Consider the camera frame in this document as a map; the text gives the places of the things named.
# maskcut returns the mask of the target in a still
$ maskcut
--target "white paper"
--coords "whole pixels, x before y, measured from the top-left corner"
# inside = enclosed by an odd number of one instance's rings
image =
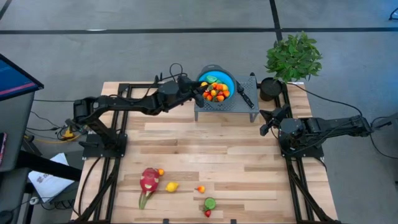
[[[51,161],[59,162],[61,164],[69,166],[64,153],[60,153],[54,156],[53,158],[51,158]],[[32,182],[33,186],[35,186],[36,191],[37,193],[39,193],[43,202],[48,202],[73,183],[73,180],[54,177],[53,175],[44,174],[36,171],[32,171],[29,173],[29,179]]]

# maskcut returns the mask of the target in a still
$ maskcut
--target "monitor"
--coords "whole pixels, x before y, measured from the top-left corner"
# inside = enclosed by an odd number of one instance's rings
[[[0,101],[43,88],[41,82],[0,54]]]

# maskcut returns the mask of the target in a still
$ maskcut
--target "gray carpet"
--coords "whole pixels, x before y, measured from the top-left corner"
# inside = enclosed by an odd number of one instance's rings
[[[276,0],[282,27],[398,27],[388,21],[397,3],[382,1]],[[166,27],[273,27],[264,0],[62,1],[13,0],[0,29],[135,29]],[[370,122],[398,111],[398,33],[311,33],[323,54],[319,77],[308,90],[357,106]],[[36,98],[74,100],[97,96],[105,81],[150,81],[179,62],[194,78],[216,63],[232,74],[270,77],[263,65],[274,33],[0,35],[0,51],[44,83]],[[355,110],[309,96],[314,116],[340,118]],[[69,103],[39,103],[33,110],[61,125]],[[29,126],[48,128],[34,116]],[[42,133],[54,136],[53,133]],[[396,132],[374,133],[378,148],[398,157]],[[76,143],[38,144],[45,154],[80,151]],[[346,223],[396,223],[398,161],[378,154],[369,138],[339,137],[323,145],[339,219]],[[33,223],[68,221],[72,211],[35,208]]]

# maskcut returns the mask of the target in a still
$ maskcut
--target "wooden tabletop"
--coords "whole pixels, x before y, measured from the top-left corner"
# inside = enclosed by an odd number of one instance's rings
[[[118,85],[104,83],[102,95],[116,94]],[[295,86],[288,85],[288,89],[294,116],[311,116],[307,94]],[[132,96],[139,98],[145,91],[136,89]],[[229,223],[231,219],[238,223],[295,223],[286,164],[277,140],[271,132],[265,137],[259,134],[264,119],[258,116],[250,123],[247,114],[202,113],[199,122],[194,122],[193,106],[194,101],[187,102],[158,116],[129,112],[128,145],[121,160],[111,221],[161,223],[163,218],[169,218],[171,223]],[[275,108],[273,101],[260,100],[259,106],[263,110]],[[112,115],[107,112],[101,120],[110,126]],[[98,192],[103,160],[88,178],[83,210]],[[94,161],[85,161],[77,196]],[[313,158],[303,158],[303,162],[312,196],[326,214],[337,218],[325,168]],[[165,174],[145,210],[139,210],[139,179],[147,167],[162,168]],[[165,191],[169,181],[180,184],[175,193]],[[194,190],[199,185],[206,187],[204,194]],[[210,218],[201,211],[207,197],[215,198],[217,203]],[[300,193],[299,197],[302,216],[306,218]],[[101,218],[107,201],[105,195]]]

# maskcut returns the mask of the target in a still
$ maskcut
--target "gray basket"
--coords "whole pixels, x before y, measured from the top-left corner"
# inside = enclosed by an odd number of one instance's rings
[[[205,108],[213,108],[214,110],[230,110],[230,108],[233,108],[235,102],[234,98],[237,97],[236,95],[238,94],[236,91],[236,80],[228,71],[224,70],[219,65],[207,65],[201,70],[200,74],[197,77],[197,81],[199,81],[199,78],[202,77],[205,73],[212,71],[219,71],[227,74],[232,79],[232,82],[234,84],[234,92],[231,93],[230,97],[222,102],[210,102],[205,100]]]

